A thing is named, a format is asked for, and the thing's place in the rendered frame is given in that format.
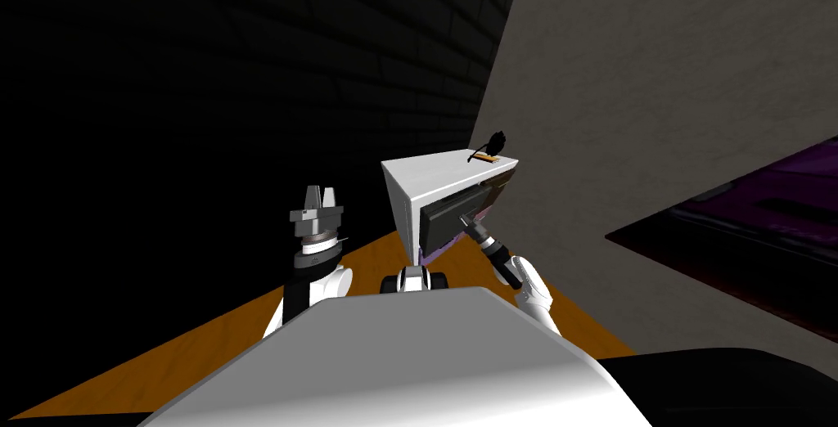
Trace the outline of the black leafy ornament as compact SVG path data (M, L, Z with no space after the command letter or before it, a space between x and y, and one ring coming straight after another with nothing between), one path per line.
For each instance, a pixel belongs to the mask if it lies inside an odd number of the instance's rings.
M504 148L505 144L506 144L505 133L503 131L497 131L491 136L491 138L489 139L489 141L487 143L485 143L483 146L479 147L472 155L470 155L468 157L468 159L466 161L470 162L471 160L473 160L472 157L475 154L484 154L484 155L491 155L491 156L498 157L498 155L500 154L500 152Z

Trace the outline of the purple bed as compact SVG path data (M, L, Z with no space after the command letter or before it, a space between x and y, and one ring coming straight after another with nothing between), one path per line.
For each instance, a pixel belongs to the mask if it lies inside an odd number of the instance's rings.
M838 137L607 239L838 344Z

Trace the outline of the dark grey drawer front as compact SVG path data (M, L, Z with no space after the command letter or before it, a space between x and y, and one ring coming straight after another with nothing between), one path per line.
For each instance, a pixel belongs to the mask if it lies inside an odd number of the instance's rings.
M419 245L424 258L445 247L465 224L461 216L474 218L486 201L491 187L476 184L421 207Z

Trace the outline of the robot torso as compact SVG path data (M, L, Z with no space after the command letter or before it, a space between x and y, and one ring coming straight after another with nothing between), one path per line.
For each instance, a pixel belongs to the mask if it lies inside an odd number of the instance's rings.
M651 427L522 275L515 304L483 287L324 299L139 427Z

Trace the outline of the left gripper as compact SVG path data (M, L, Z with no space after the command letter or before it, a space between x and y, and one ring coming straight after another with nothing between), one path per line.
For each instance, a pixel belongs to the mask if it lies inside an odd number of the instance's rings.
M289 220L294 223L294 236L316 236L339 229L344 206L336 206L333 187L326 187L322 194L320 186L307 186L305 208L289 213Z

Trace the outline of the white bedside cabinet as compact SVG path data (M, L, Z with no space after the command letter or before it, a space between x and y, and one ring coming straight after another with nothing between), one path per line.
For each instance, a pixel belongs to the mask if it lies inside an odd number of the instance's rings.
M519 160L468 160L470 149L417 155L381 163L396 230L412 265L421 263L421 207L514 169Z

